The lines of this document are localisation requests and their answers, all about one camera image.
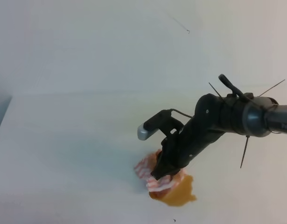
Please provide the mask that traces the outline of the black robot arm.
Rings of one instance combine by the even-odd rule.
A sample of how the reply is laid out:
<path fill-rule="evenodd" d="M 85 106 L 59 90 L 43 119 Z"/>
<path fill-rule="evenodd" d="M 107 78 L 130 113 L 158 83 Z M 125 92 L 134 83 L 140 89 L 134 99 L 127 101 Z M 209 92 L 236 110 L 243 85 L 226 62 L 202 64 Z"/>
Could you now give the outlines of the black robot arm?
<path fill-rule="evenodd" d="M 186 124 L 173 118 L 171 110 L 163 110 L 153 117 L 150 126 L 166 136 L 151 172 L 156 180 L 176 175 L 225 133 L 247 138 L 266 137 L 270 133 L 287 134 L 287 105 L 279 105 L 273 98 L 243 93 L 223 74 L 218 78 L 231 93 L 226 97 L 202 96 Z"/>

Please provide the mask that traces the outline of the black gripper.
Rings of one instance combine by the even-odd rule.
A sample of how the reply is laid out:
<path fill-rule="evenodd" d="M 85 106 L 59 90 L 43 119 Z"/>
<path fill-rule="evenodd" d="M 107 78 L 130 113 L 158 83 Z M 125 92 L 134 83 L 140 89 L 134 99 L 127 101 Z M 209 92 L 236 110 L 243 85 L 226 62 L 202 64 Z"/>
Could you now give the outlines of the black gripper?
<path fill-rule="evenodd" d="M 156 180 L 167 175 L 174 177 L 181 168 L 224 134 L 217 127 L 216 117 L 210 112 L 196 112 L 176 135 L 174 143 L 169 143 L 168 148 L 156 156 L 156 165 L 151 176 Z"/>

